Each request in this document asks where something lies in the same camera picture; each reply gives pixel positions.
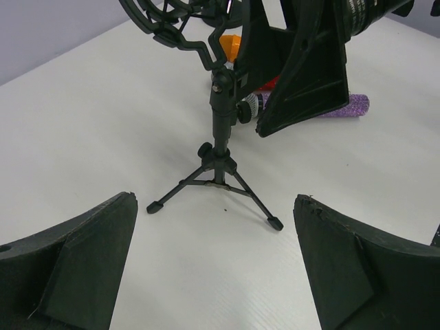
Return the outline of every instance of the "white table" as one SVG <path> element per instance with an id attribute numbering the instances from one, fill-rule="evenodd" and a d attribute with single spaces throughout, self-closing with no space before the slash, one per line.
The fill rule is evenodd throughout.
<path id="1" fill-rule="evenodd" d="M 186 188 L 146 214 L 212 140 L 210 74 L 196 53 L 128 22 L 9 82 L 0 88 L 0 244 L 133 191 L 140 211 L 112 329 L 319 329 L 297 194 L 422 243 L 440 222 L 439 41 L 383 19 L 347 52 L 351 91 L 371 99 L 367 116 L 314 119 L 266 139 L 254 124 L 234 128 L 233 157 L 281 233 L 250 199 L 214 188 Z"/>

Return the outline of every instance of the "rubber foot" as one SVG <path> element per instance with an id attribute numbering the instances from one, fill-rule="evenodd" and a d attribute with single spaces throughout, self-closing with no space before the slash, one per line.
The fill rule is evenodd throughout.
<path id="1" fill-rule="evenodd" d="M 267 222 L 269 222 L 269 224 L 273 227 L 273 229 L 277 230 L 277 231 L 281 231 L 284 228 L 283 223 L 280 221 L 280 219 L 273 217 L 273 218 L 268 218 Z"/>
<path id="2" fill-rule="evenodd" d="M 146 208 L 146 211 L 149 215 L 154 215 L 158 213 L 162 208 L 164 208 L 164 204 L 159 203 L 158 201 L 154 201 Z"/>

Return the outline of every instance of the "tripod stand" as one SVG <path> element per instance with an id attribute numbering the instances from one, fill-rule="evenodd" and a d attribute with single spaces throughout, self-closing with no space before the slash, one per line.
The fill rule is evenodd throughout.
<path id="1" fill-rule="evenodd" d="M 278 231 L 283 229 L 284 225 L 281 221 L 271 214 L 237 172 L 237 163 L 231 158 L 228 141 L 231 136 L 232 126 L 237 121 L 236 90 L 237 77 L 232 70 L 222 67 L 214 73 L 210 94 L 214 146 L 206 142 L 200 147 L 197 154 L 201 158 L 201 166 L 187 178 L 180 181 L 174 189 L 159 201 L 154 201 L 150 204 L 146 208 L 149 214 L 159 212 L 167 201 L 186 186 L 212 186 L 252 198 L 263 211 L 273 229 Z M 200 174 L 208 171 L 214 171 L 213 180 L 197 180 Z M 234 188 L 226 184 L 226 173 L 233 176 L 243 189 Z"/>

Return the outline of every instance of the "gray wall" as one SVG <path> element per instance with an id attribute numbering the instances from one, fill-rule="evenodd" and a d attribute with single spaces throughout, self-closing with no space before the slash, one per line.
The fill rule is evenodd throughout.
<path id="1" fill-rule="evenodd" d="M 440 37 L 432 2 L 416 0 L 409 17 L 392 18 Z M 118 0 L 0 0 L 0 85 L 127 19 Z"/>
<path id="2" fill-rule="evenodd" d="M 434 0 L 415 0 L 414 8 L 408 17 L 398 17 L 396 15 L 389 15 L 389 17 L 440 38 L 440 17 L 430 16 L 433 3 Z"/>

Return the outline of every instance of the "tripod leg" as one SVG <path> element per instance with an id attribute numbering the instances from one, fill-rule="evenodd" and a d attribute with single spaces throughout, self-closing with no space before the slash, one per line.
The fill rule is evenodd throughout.
<path id="1" fill-rule="evenodd" d="M 248 186 L 246 181 L 235 172 L 234 178 L 238 181 L 238 183 L 243 187 L 243 189 L 249 193 L 249 196 L 254 200 L 255 204 L 263 211 L 265 216 L 267 217 L 267 222 L 273 227 L 273 229 L 278 230 L 279 232 L 284 228 L 283 223 L 277 217 L 274 217 L 271 212 L 266 208 L 263 202 L 255 195 L 255 192 Z"/>
<path id="2" fill-rule="evenodd" d="M 154 201 L 151 203 L 147 208 L 146 211 L 153 215 L 157 212 L 159 212 L 163 207 L 164 204 L 169 201 L 172 197 L 174 197 L 179 191 L 181 191 L 183 188 L 185 188 L 191 181 L 193 181 L 195 178 L 197 178 L 200 174 L 204 172 L 203 166 L 200 166 L 197 170 L 195 170 L 193 173 L 191 173 L 186 179 L 183 179 L 179 182 L 179 184 L 174 187 L 168 194 L 163 196 L 160 200 Z"/>

